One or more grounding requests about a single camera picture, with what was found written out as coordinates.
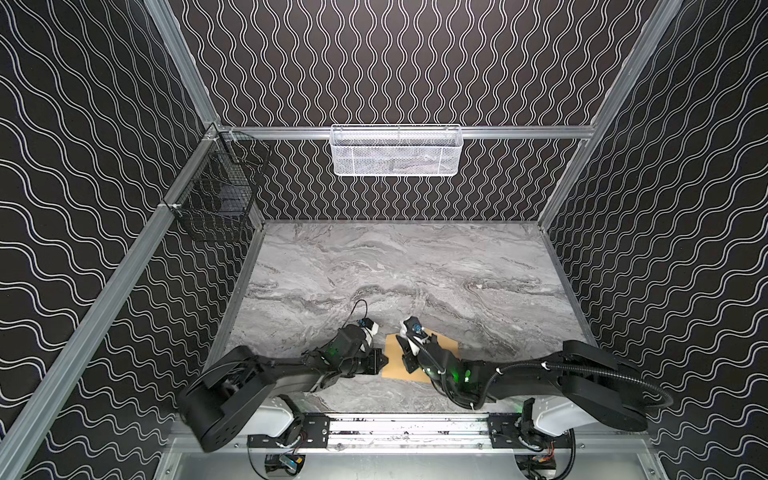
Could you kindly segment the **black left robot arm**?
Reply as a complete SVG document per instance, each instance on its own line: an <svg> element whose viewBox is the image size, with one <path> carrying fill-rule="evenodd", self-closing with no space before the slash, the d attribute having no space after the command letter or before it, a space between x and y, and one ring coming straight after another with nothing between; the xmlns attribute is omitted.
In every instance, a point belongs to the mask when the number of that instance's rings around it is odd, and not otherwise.
<svg viewBox="0 0 768 480"><path fill-rule="evenodd" d="M180 393L179 415L206 453L222 448L249 425L281 437L301 415L290 394L315 393L340 379L380 373L388 358L373 346L378 329L365 317L297 358L265 357L238 346Z"/></svg>

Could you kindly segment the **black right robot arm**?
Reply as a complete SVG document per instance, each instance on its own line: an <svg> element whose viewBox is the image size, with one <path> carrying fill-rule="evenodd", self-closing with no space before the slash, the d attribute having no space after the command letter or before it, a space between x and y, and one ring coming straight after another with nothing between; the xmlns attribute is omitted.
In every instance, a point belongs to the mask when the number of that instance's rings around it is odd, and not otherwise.
<svg viewBox="0 0 768 480"><path fill-rule="evenodd" d="M605 350L568 340L560 351L537 359L500 363L462 360L437 337L395 336L408 372L423 371L454 405L478 411L488 403L522 397L519 429L535 445L589 423L642 432L648 426L650 391L639 372Z"/></svg>

